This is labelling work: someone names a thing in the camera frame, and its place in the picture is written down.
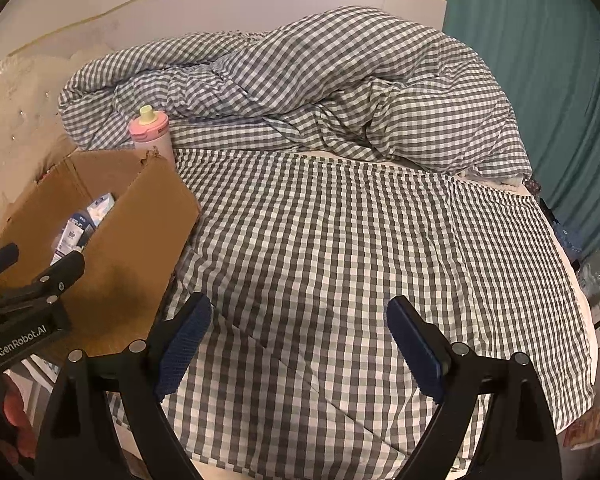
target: textured blue pad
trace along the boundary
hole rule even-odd
[[[442,402],[442,364],[396,298],[386,306],[386,324],[421,393],[432,397],[436,404]]]
[[[200,296],[195,308],[171,339],[160,360],[158,383],[154,391],[159,401],[178,389],[210,324],[211,302],[206,296]]]

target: silver bolt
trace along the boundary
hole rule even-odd
[[[526,366],[531,362],[531,359],[529,359],[529,356],[526,355],[524,352],[516,352],[515,354],[513,354],[513,359],[519,365],[523,365],[523,366]]]
[[[82,350],[72,350],[69,354],[69,361],[72,363],[77,363],[80,359],[82,359]]]
[[[129,350],[134,354],[139,354],[146,348],[146,343],[142,339],[136,339],[129,345]]]
[[[471,349],[464,343],[453,343],[451,349],[456,355],[467,355]]]

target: cardboard box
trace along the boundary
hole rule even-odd
[[[72,332],[40,351],[55,364],[75,348],[103,355],[146,338],[200,214],[190,190],[157,154],[75,152],[14,205],[0,247],[16,243],[20,259],[0,275],[0,293],[46,269],[69,216],[106,192],[116,205],[83,251],[83,277],[62,295]]]

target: green curtain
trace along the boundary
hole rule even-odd
[[[600,248],[600,14],[589,0],[447,0],[443,30],[480,54],[515,110],[557,219]]]

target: gingham fabric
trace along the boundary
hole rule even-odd
[[[434,28],[343,7],[268,34],[190,34],[87,64],[62,90],[83,149],[129,146],[151,104],[176,148],[327,150],[486,178],[530,174],[513,110],[478,55]]]
[[[478,354],[531,356],[554,422],[591,404],[573,289],[531,197],[359,161],[178,150],[202,217],[168,317],[200,290],[215,306],[163,402],[195,459],[258,478],[392,478],[434,404],[386,328],[392,297]],[[119,400],[115,417],[124,423]],[[456,467],[468,465],[480,402]]]

